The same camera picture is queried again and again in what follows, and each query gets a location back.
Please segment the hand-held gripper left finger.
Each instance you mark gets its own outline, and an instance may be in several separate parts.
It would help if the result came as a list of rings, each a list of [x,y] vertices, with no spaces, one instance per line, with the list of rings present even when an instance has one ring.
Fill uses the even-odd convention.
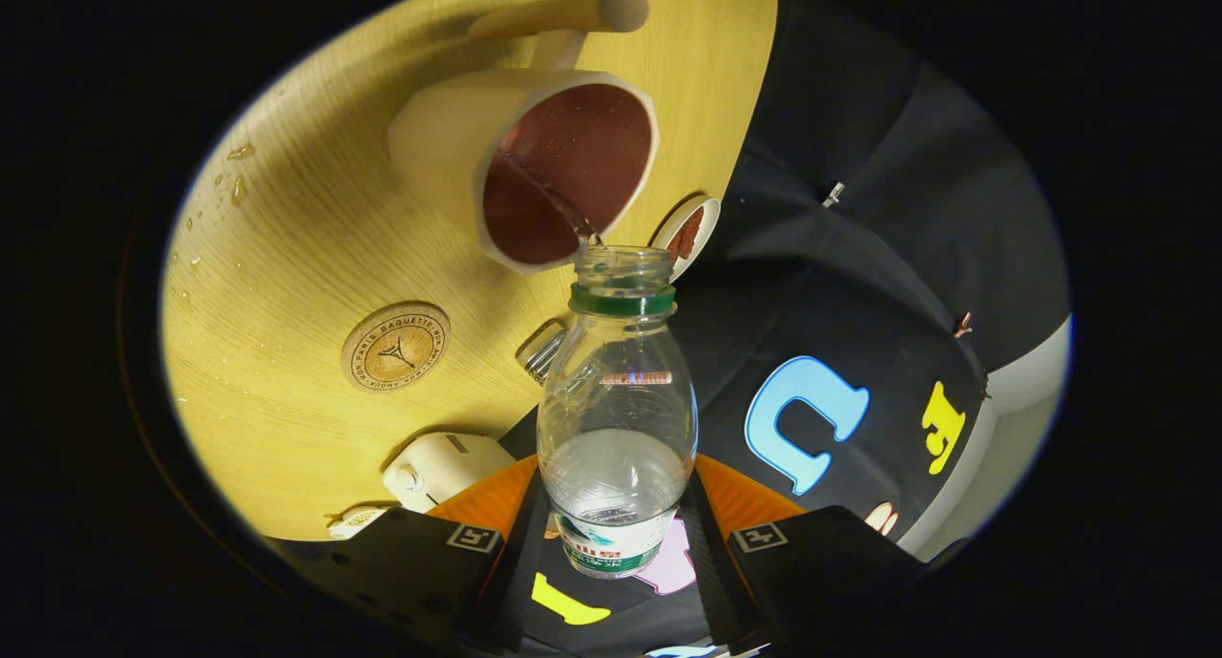
[[[306,581],[436,656],[522,645],[547,498],[524,457],[426,514],[390,508],[347,541],[276,541]]]

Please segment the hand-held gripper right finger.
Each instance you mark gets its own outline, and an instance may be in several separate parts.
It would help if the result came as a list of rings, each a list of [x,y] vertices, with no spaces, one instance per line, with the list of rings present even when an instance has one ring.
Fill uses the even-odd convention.
[[[807,511],[706,455],[682,519],[711,637],[733,652],[799,656],[895,605],[931,571],[847,508]]]

